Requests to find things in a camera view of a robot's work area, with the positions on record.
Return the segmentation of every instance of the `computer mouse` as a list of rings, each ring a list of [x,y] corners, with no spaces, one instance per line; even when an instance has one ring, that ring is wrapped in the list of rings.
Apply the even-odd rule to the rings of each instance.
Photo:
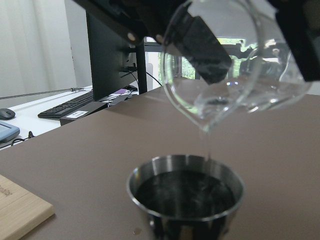
[[[8,108],[0,109],[0,119],[1,120],[10,120],[15,117],[16,113]]]

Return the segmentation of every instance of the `cable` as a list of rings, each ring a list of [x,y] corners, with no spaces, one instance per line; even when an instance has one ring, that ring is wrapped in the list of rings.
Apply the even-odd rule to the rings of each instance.
[[[152,76],[150,73],[146,72],[146,74],[148,74],[150,77],[152,77],[160,86],[162,86],[162,84],[157,80],[155,79],[154,76]]]
[[[0,149],[4,149],[4,148],[9,147],[9,146],[12,147],[15,143],[24,142],[25,140],[31,139],[31,138],[34,138],[34,137],[35,137],[35,136],[34,136],[34,134],[32,133],[32,131],[29,131],[28,137],[26,137],[26,138],[15,138],[15,139],[13,139],[13,140],[11,141],[10,144],[1,146]]]
[[[128,95],[131,95],[133,92],[134,92],[134,91],[133,91],[133,90],[131,90],[131,92],[130,92],[130,93],[128,93]]]
[[[129,74],[132,74],[133,72],[131,71],[131,72],[128,72],[127,74],[125,74],[125,75],[122,75],[120,78],[124,78],[125,76],[128,76]]]
[[[134,75],[132,72],[130,72],[130,73],[131,73],[131,75],[134,77],[134,79],[135,79],[135,81],[136,81],[136,84],[138,84],[138,86],[139,86],[138,79],[135,77],[135,75]]]

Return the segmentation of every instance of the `wooden cutting board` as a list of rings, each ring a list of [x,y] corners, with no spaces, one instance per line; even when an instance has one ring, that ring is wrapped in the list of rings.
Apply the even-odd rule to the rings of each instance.
[[[0,240],[17,240],[54,213],[50,203],[0,175]]]

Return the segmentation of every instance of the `purple object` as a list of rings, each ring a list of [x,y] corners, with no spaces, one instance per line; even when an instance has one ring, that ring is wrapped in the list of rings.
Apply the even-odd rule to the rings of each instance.
[[[124,94],[127,90],[126,89],[119,89],[118,91],[116,91],[114,94]]]

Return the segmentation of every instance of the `dark liquid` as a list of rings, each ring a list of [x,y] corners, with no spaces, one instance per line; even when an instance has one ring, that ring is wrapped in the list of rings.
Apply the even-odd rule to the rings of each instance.
[[[145,181],[135,198],[148,209],[176,218],[203,218],[235,204],[231,190],[204,173],[173,171]]]

